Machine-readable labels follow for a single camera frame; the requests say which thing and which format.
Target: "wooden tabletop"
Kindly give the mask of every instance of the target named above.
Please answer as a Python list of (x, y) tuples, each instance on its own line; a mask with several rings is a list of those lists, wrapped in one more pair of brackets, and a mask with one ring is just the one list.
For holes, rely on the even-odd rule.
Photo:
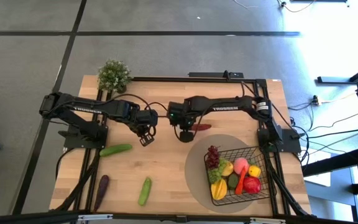
[[(85, 75), (79, 96), (96, 99), (98, 92), (96, 81), (96, 76)], [(267, 80), (267, 86), (269, 98), (289, 121), (281, 81)], [(203, 95), (208, 98), (237, 96), (241, 94), (241, 86), (238, 83), (132, 82), (127, 86), (127, 93), (139, 95), (149, 103), (158, 101), (167, 107), (169, 101), (183, 102), (184, 98), (196, 95)], [(252, 95), (252, 93), (246, 90), (246, 95)], [(138, 103), (142, 108), (145, 106), (137, 98), (128, 96), (121, 99)], [(152, 108), (158, 114), (166, 114), (159, 105), (153, 105)], [(285, 128), (286, 124), (276, 111), (274, 112), (276, 122)], [(78, 114), (84, 119), (91, 119), (91, 114), (89, 113)], [(194, 141), (182, 143), (175, 137), (168, 119), (160, 118), (158, 119), (155, 141), (147, 147), (142, 147), (139, 138), (127, 126), (108, 121), (107, 146), (129, 143), (133, 145), (133, 149), (104, 157), (100, 160), (93, 198), (96, 196), (97, 186), (102, 175), (108, 175), (111, 182), (98, 211), (111, 213), (271, 216), (272, 208), (268, 198), (253, 201), (251, 205), (240, 212), (229, 214), (220, 214), (208, 210), (193, 198), (185, 180), (185, 161), (194, 143), (211, 134), (229, 134), (244, 141), (249, 146), (257, 146), (256, 129), (258, 128), (258, 122), (242, 111), (210, 113), (203, 118), (203, 123), (212, 124), (212, 128), (207, 131), (200, 131)], [(58, 207), (73, 190), (80, 176), (84, 152), (84, 149), (75, 149), (62, 159), (50, 208)], [(299, 161), (290, 153), (281, 153), (280, 156), (287, 188), (302, 208), (307, 212), (311, 212)], [(147, 176), (153, 180), (153, 186), (147, 205), (141, 207), (137, 204), (137, 200), (143, 181)], [(88, 186), (86, 185), (80, 208), (85, 207), (87, 192)], [(279, 191), (276, 198), (278, 211), (283, 213)]]

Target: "fruit basket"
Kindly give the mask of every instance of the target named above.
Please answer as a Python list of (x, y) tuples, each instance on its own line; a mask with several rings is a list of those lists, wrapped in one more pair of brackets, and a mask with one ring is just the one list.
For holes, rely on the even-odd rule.
[[(230, 205), (230, 204), (241, 203), (241, 202), (250, 202), (253, 200), (259, 200), (259, 199), (270, 197), (266, 166), (264, 162), (264, 155), (257, 149), (259, 149), (259, 146), (231, 149), (231, 150), (218, 152), (219, 158), (224, 158), (231, 163), (234, 163), (234, 161), (237, 158), (245, 158), (249, 161), (250, 164), (258, 166), (260, 168), (259, 180), (261, 183), (261, 190), (259, 193), (256, 194), (248, 194), (245, 191), (242, 191), (242, 193), (239, 195), (236, 195), (234, 193), (234, 190), (227, 190), (227, 194), (221, 200), (215, 200), (212, 196), (212, 193), (210, 193), (212, 203), (215, 206)], [(213, 183), (211, 183), (209, 179), (207, 158), (208, 158), (208, 153), (205, 154), (204, 156), (204, 163), (205, 163), (205, 170), (206, 170), (209, 186), (211, 186), (211, 184)]]

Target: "green plant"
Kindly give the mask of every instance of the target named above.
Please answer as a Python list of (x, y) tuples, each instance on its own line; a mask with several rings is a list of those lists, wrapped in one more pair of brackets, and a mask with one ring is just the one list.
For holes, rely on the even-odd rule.
[(130, 70), (122, 61), (107, 60), (103, 67), (99, 68), (98, 83), (100, 90), (111, 92), (125, 90), (132, 77)]

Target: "gray carpet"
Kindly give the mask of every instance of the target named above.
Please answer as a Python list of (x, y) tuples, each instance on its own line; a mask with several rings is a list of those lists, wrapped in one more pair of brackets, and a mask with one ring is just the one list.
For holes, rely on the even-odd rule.
[[(111, 57), (125, 61), (136, 76), (185, 77), (188, 72), (244, 72), (247, 78), (282, 79), (288, 105), (318, 94), (337, 98), (354, 86), (317, 86), (320, 75), (358, 72), (358, 1), (317, 2), (299, 14), (280, 12), (277, 2), (88, 1), (80, 30), (269, 30), (302, 31), (302, 37), (77, 37), (61, 91), (78, 94), (83, 75), (95, 74)], [(80, 0), (0, 0), (0, 30), (71, 30)], [(299, 9), (307, 3), (293, 3)], [(0, 37), (0, 215), (9, 213), (40, 116), (42, 97), (53, 86), (68, 37)], [(358, 112), (358, 101), (314, 108), (314, 125), (327, 125)], [(291, 112), (308, 128), (306, 111)], [(358, 128), (342, 123), (313, 134)], [(55, 164), (64, 127), (50, 125), (24, 212), (44, 212), (53, 191)], [(326, 144), (335, 138), (319, 139)], [(358, 148), (358, 137), (335, 149)]]

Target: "purple eggplant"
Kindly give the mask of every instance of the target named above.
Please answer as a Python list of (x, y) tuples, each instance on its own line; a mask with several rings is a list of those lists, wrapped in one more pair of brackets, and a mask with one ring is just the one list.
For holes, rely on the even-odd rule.
[(102, 200), (104, 194), (106, 194), (108, 185), (109, 185), (109, 176), (103, 175), (102, 178), (100, 178), (98, 192), (96, 193), (96, 199), (93, 207), (94, 212), (96, 212), (97, 209), (100, 207), (100, 204), (102, 204)]

